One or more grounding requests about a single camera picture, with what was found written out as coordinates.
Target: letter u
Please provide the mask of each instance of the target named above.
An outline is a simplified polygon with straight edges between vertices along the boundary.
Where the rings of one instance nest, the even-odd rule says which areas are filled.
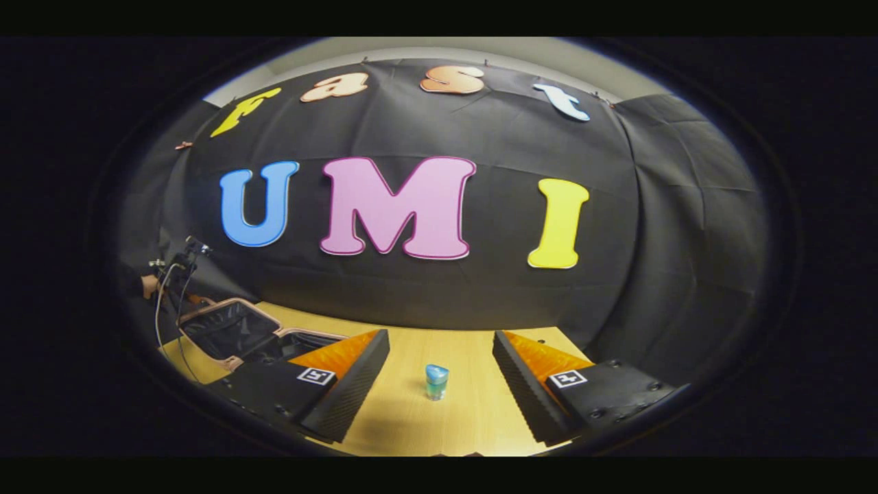
[[[289,179],[299,171],[294,161],[280,161],[263,168],[265,220],[251,225],[244,218],[244,187],[253,177],[250,170],[230,171],[219,181],[222,187],[222,227],[226,236],[245,247],[264,247],[284,234],[289,205]]]

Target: table surface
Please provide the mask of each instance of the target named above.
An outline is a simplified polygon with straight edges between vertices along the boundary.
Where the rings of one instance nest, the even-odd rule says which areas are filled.
[[[400,328],[317,316],[267,302],[257,307],[284,327],[342,336],[387,329],[390,354],[344,442],[328,446],[314,441],[317,444],[358,456],[525,456],[568,444],[548,448],[534,441],[494,360],[493,331]],[[512,332],[588,360],[556,327]],[[183,374],[201,383],[227,375],[188,338],[170,341],[162,349]],[[445,398],[437,402],[426,397],[428,364],[449,369]]]

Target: white wall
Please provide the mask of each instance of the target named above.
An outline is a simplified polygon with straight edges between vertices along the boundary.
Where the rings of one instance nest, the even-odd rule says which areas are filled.
[[[369,60],[445,58],[543,76],[618,102],[670,92],[606,56],[556,38],[328,38],[278,57],[215,91],[206,101],[225,105],[278,82]]]
[[[274,76],[275,73],[268,65],[260,65],[208,94],[204,97],[204,101],[216,106],[228,105],[235,98],[263,87],[265,81],[270,80]]]

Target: cable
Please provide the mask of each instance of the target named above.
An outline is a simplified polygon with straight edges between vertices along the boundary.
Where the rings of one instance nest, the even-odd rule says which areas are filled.
[[[189,277],[186,278],[186,282],[183,284],[183,291],[180,292],[180,303],[177,305],[176,310],[176,327],[178,329],[180,328],[180,317],[183,315],[183,298],[186,296],[186,288],[189,286],[189,282],[192,280],[192,275],[195,274],[196,259],[198,259],[198,254],[196,254],[195,258],[192,260],[192,269],[191,271],[189,271]],[[183,351],[183,336],[180,337],[180,343],[177,346],[180,347],[180,357],[183,358],[183,363],[186,364],[186,368],[189,369],[189,374],[192,374],[192,378],[195,379],[198,384],[204,384],[192,371],[192,367],[189,367],[189,361],[186,359],[186,352]]]
[[[158,341],[159,348],[162,349],[162,353],[165,354],[165,359],[170,361],[170,357],[168,356],[168,352],[164,349],[164,345],[162,345],[162,335],[159,334],[159,308],[162,306],[162,295],[164,295],[165,285],[170,280],[170,274],[174,271],[174,268],[179,266],[179,264],[173,264],[170,268],[168,268],[168,272],[165,273],[165,279],[162,281],[162,285],[159,287],[159,295],[158,301],[155,303],[155,339]]]

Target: yellow letter i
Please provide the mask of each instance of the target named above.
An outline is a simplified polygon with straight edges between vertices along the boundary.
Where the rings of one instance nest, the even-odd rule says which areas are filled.
[[[546,196],[546,223],[543,238],[528,255],[528,264],[548,269],[570,269],[579,261],[573,249],[579,227],[579,211],[588,200],[588,191],[579,184],[544,178],[539,183]]]

